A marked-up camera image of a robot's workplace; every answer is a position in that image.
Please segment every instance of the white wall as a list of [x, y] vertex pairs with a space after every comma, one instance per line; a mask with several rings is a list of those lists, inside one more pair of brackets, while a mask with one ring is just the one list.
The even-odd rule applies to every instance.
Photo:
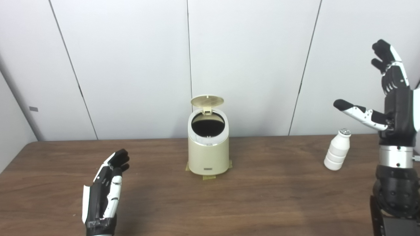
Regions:
[[323, 0], [291, 135], [375, 133], [333, 107], [336, 99], [383, 112], [381, 74], [372, 44], [391, 43], [412, 86], [420, 78], [420, 1]]
[[225, 99], [231, 136], [288, 134], [319, 3], [188, 1], [192, 95]]
[[1, 73], [0, 111], [1, 173], [26, 144], [37, 140]]
[[186, 137], [186, 0], [52, 5], [99, 139]]
[[[416, 84], [420, 2], [322, 1], [290, 127], [319, 4], [52, 0], [99, 139], [186, 137], [200, 94], [225, 98], [231, 136], [373, 133], [332, 104], [383, 110], [380, 38]], [[49, 2], [0, 2], [0, 35], [0, 69], [40, 139], [96, 139]]]
[[0, 1], [0, 35], [0, 69], [39, 139], [96, 139], [49, 2]]

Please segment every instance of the hinge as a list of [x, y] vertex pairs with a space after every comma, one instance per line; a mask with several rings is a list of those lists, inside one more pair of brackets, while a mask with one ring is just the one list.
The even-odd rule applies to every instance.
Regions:
[[203, 115], [211, 115], [213, 111], [211, 110], [211, 107], [203, 107]]

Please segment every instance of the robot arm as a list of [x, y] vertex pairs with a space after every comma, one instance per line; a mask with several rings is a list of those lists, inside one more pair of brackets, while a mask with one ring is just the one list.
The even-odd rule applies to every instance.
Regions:
[[104, 161], [92, 186], [83, 187], [82, 221], [86, 236], [112, 236], [117, 224], [122, 173], [129, 168], [128, 152], [121, 149]]
[[344, 100], [334, 106], [379, 134], [377, 180], [370, 197], [375, 236], [417, 236], [419, 178], [412, 157], [420, 129], [420, 89], [410, 89], [402, 60], [390, 44], [379, 40], [372, 48], [380, 59], [371, 63], [382, 74], [384, 114]]

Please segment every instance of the trash can lid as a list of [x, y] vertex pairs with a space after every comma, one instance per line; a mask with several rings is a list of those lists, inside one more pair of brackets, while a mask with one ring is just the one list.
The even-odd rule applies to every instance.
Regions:
[[211, 108], [223, 104], [223, 98], [214, 95], [200, 95], [191, 99], [191, 104], [198, 108]]

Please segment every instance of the gray sticker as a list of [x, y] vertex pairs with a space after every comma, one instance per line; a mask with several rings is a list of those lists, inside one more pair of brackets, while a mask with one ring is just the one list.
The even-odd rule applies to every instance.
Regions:
[[29, 111], [36, 111], [36, 112], [38, 112], [38, 108], [36, 108], [36, 107], [29, 107]]

